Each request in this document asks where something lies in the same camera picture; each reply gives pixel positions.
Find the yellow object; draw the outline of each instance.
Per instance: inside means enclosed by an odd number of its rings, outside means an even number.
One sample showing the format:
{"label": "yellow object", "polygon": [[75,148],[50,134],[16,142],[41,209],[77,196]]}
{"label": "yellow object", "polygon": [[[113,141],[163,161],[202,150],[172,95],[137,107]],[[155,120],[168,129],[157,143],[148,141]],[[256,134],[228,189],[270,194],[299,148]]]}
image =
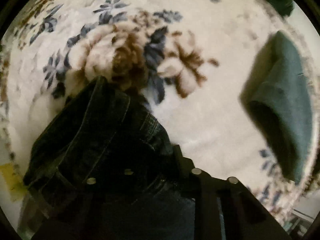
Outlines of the yellow object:
{"label": "yellow object", "polygon": [[0,166],[0,171],[7,184],[10,199],[12,202],[22,199],[28,192],[27,188],[23,185],[22,177],[14,170],[12,163],[7,163]]}

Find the denim jeans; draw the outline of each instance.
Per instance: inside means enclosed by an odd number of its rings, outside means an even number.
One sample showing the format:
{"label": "denim jeans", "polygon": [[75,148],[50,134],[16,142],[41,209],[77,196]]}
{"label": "denim jeans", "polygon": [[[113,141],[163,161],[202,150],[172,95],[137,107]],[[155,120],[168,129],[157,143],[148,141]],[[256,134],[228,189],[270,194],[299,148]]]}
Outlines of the denim jeans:
{"label": "denim jeans", "polygon": [[118,239],[193,239],[194,202],[180,196],[177,174],[161,124],[99,77],[34,143],[24,183],[48,218],[66,220],[79,197],[99,196],[93,217]]}

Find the metal rivet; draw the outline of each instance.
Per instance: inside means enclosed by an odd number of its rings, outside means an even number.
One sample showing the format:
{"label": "metal rivet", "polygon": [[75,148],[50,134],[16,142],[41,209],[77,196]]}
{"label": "metal rivet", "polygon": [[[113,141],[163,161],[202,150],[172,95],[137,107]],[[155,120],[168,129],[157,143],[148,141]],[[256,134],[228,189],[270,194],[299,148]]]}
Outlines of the metal rivet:
{"label": "metal rivet", "polygon": [[198,169],[198,168],[193,168],[192,170],[191,170],[191,172],[193,173],[193,174],[195,174],[195,175],[199,175],[199,174],[201,174],[201,169]]}
{"label": "metal rivet", "polygon": [[133,174],[133,171],[131,169],[125,169],[124,170],[124,174],[125,175],[132,175]]}
{"label": "metal rivet", "polygon": [[239,182],[239,180],[236,177],[229,177],[228,180],[232,184],[237,184]]}
{"label": "metal rivet", "polygon": [[87,184],[89,184],[89,185],[96,184],[96,179],[95,179],[95,178],[89,178],[89,179],[87,179]]}

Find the floral blanket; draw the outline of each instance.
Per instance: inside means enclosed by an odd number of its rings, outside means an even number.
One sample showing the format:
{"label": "floral blanket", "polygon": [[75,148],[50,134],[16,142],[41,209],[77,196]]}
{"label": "floral blanket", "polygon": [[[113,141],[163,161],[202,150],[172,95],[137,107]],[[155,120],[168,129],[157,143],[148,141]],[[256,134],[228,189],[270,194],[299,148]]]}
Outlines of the floral blanket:
{"label": "floral blanket", "polygon": [[140,100],[196,167],[236,176],[283,223],[311,174],[318,112],[295,185],[239,100],[257,53],[277,30],[299,49],[316,102],[303,37],[264,0],[32,0],[1,52],[1,132],[17,171],[26,172],[33,142],[65,103],[103,75]]}

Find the white fleece blanket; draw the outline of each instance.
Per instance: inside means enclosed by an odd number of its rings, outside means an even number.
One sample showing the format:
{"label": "white fleece blanket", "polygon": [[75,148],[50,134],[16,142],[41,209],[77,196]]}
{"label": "white fleece blanket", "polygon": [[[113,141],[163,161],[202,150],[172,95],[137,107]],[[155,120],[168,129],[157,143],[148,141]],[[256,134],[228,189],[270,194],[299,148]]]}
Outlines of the white fleece blanket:
{"label": "white fleece blanket", "polygon": [[[299,185],[282,177],[239,99],[257,53],[277,30],[297,46],[315,106]],[[3,45],[2,136],[22,175],[32,144],[66,98],[101,74],[143,95],[197,168],[239,178],[280,223],[307,184],[317,144],[315,70],[303,37],[264,0],[33,0]]]}

